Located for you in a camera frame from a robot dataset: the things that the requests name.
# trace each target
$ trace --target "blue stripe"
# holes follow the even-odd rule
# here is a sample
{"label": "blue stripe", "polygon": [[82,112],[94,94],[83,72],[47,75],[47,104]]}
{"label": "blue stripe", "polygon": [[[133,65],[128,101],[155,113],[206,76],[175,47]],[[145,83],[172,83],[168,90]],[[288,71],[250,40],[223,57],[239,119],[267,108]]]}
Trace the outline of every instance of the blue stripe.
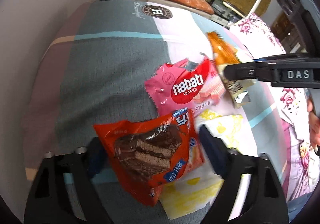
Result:
{"label": "blue stripe", "polygon": [[284,179],[285,179],[285,178],[282,179],[283,174],[284,174],[284,173],[281,172],[280,175],[279,175],[279,181],[280,181],[281,185],[283,185]]}
{"label": "blue stripe", "polygon": [[234,42],[234,40],[228,35],[227,31],[223,28],[223,26],[209,19],[206,19],[198,14],[191,12],[191,15],[193,20],[195,21],[195,23],[197,24],[197,26],[199,27],[199,29],[202,31],[203,34],[206,35],[209,32],[215,31],[223,38],[224,41],[226,41],[227,43],[229,43],[230,45],[236,48],[238,47],[236,42]]}
{"label": "blue stripe", "polygon": [[95,34],[76,35],[74,40],[101,38],[101,37],[136,37],[136,38],[150,38],[162,39],[160,34],[148,34],[140,32],[126,32],[126,31],[108,31]]}
{"label": "blue stripe", "polygon": [[259,124],[261,121],[263,121],[263,119],[266,116],[268,116],[272,111],[273,111],[273,109],[270,106],[269,108],[267,108],[263,112],[261,112],[258,116],[255,116],[253,119],[251,119],[249,121],[250,127],[251,128],[255,127],[257,124]]}

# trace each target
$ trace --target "red snack package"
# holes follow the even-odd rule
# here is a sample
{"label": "red snack package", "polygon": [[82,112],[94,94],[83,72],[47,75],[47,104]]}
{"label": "red snack package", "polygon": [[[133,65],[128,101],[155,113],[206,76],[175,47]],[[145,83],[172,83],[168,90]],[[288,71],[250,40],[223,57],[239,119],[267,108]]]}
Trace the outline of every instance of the red snack package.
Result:
{"label": "red snack package", "polygon": [[122,187],[144,205],[154,206],[162,184],[204,162],[187,108],[149,121],[122,120],[94,129]]}

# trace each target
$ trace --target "chocolate cake image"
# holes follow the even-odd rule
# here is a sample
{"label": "chocolate cake image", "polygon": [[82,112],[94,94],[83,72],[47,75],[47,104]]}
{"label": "chocolate cake image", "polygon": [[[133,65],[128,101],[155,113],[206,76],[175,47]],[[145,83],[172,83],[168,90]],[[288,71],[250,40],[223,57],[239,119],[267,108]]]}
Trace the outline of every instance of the chocolate cake image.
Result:
{"label": "chocolate cake image", "polygon": [[146,181],[170,169],[170,158],[181,145],[177,125],[161,125],[152,131],[116,140],[115,152],[122,166],[135,178]]}

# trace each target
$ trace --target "metal bolt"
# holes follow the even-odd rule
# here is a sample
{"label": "metal bolt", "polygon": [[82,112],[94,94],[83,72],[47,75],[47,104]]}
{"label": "metal bolt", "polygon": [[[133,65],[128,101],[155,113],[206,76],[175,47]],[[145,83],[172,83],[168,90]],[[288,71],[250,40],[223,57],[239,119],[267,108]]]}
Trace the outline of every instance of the metal bolt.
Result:
{"label": "metal bolt", "polygon": [[265,153],[260,154],[260,158],[262,158],[263,160],[269,160],[268,155]]}
{"label": "metal bolt", "polygon": [[54,154],[52,152],[47,152],[44,154],[44,158],[49,159],[52,158],[54,156]]}
{"label": "metal bolt", "polygon": [[85,152],[87,152],[87,148],[86,147],[78,147],[76,149],[76,154],[83,154]]}
{"label": "metal bolt", "polygon": [[235,148],[230,148],[230,149],[229,149],[229,153],[230,153],[230,154],[233,154],[233,155],[238,155],[238,154],[239,154],[238,150],[235,149]]}

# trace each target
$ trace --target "blue snack label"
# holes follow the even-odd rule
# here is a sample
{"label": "blue snack label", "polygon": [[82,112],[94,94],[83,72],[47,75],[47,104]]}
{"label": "blue snack label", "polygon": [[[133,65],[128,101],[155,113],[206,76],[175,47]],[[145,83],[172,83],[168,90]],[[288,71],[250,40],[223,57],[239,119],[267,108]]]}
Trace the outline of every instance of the blue snack label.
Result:
{"label": "blue snack label", "polygon": [[167,182],[173,182],[173,181],[176,179],[179,171],[181,170],[181,168],[182,168],[185,164],[186,164],[186,162],[181,159],[181,160],[176,164],[176,166],[174,167],[173,171],[170,171],[170,172],[168,172],[168,173],[166,173],[166,174],[164,175],[164,179],[166,179]]}
{"label": "blue snack label", "polygon": [[183,109],[181,109],[181,110],[175,111],[172,115],[176,118],[177,116],[185,113],[186,111],[188,111],[188,109],[187,109],[187,108],[183,108]]}

